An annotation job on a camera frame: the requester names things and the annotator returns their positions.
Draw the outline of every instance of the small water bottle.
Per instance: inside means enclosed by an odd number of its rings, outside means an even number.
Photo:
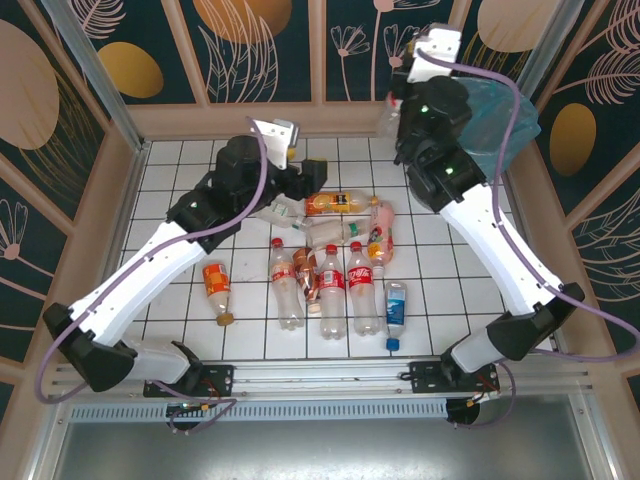
[[[385,300],[387,309],[387,350],[397,352],[400,349],[400,335],[404,332],[404,302],[407,297],[407,285],[402,282],[387,282]]]

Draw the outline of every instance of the white tile floor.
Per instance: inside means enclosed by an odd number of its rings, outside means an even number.
[[[153,144],[123,260],[151,236],[169,206],[214,167],[225,144],[221,140]],[[393,154],[392,142],[375,138],[301,139],[294,162],[305,156],[326,158],[330,162],[326,188],[357,187],[393,204],[396,249],[385,280],[401,279],[408,287],[407,331],[394,356],[440,354],[470,330],[495,319],[504,306],[495,283],[462,237],[411,197],[402,169],[391,163]],[[510,212],[504,187],[500,188],[502,206]],[[308,317],[304,329],[280,329],[268,283],[273,237],[283,238],[291,252],[305,243],[296,230],[245,220],[238,234],[181,274],[140,312],[129,333],[143,339],[184,341],[203,360],[389,357],[384,335],[355,335],[351,317],[349,334],[340,341],[322,339],[317,315]],[[340,249],[339,255],[344,267],[349,253]],[[323,260],[319,254],[318,264]],[[224,263],[231,275],[236,321],[228,327],[216,324],[205,297],[202,268],[216,261]],[[383,313],[382,281],[376,282],[376,292]],[[353,315],[350,300],[345,303],[347,314]]]

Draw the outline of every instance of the white bracket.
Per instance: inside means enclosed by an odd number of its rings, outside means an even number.
[[[449,76],[451,69],[440,67],[418,55],[418,50],[445,62],[455,62],[460,50],[460,32],[449,25],[434,23],[426,33],[420,35],[413,48],[413,65],[407,82],[426,82],[438,75]]]
[[[298,143],[298,125],[275,119],[273,123],[255,120],[258,130],[267,145],[267,158],[280,170],[287,168],[287,154]]]

